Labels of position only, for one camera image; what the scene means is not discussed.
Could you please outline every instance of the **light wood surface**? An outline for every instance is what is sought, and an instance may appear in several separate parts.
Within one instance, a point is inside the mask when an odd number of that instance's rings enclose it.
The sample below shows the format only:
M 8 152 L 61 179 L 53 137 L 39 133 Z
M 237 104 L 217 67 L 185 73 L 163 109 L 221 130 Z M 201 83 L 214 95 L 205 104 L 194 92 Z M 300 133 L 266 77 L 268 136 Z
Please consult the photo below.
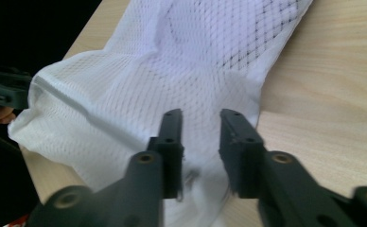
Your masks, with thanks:
M 101 49 L 128 2 L 103 0 L 66 57 Z M 367 1 L 312 4 L 266 79 L 257 129 L 321 185 L 348 197 L 367 185 Z M 24 155 L 42 201 L 82 183 L 69 167 Z M 255 205 L 232 199 L 221 216 L 227 226 L 261 226 Z

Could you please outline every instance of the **mesh bag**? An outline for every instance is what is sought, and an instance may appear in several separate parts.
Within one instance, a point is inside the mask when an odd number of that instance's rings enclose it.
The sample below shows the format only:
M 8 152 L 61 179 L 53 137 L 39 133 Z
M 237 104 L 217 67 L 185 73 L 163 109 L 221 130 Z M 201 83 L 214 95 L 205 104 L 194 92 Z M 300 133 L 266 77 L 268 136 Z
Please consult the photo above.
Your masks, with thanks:
M 261 87 L 311 0 L 131 0 L 103 50 L 45 67 L 10 137 L 73 167 L 94 190 L 123 177 L 130 157 L 183 110 L 183 201 L 166 226 L 209 226 L 227 195 L 219 112 L 255 125 Z

